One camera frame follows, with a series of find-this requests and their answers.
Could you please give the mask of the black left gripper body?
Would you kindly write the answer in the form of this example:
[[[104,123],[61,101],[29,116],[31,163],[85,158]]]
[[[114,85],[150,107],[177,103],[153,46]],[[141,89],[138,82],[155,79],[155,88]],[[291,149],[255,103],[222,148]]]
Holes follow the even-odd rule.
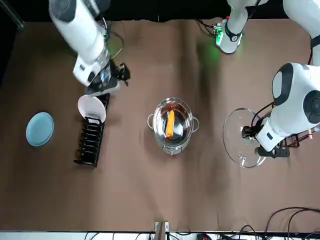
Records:
[[[255,138],[256,135],[261,131],[262,125],[261,124],[256,124],[256,125],[252,126],[250,129],[251,129],[250,136]]]

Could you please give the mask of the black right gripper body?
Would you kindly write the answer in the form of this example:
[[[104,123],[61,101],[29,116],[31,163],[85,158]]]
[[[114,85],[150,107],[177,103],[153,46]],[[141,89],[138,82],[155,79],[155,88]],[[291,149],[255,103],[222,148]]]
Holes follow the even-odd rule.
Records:
[[[118,79],[118,76],[119,76],[119,68],[118,66],[115,64],[114,61],[110,61],[109,62],[109,67],[110,67],[110,80],[109,80],[109,85],[111,87],[116,87],[117,84],[119,83],[119,79]]]

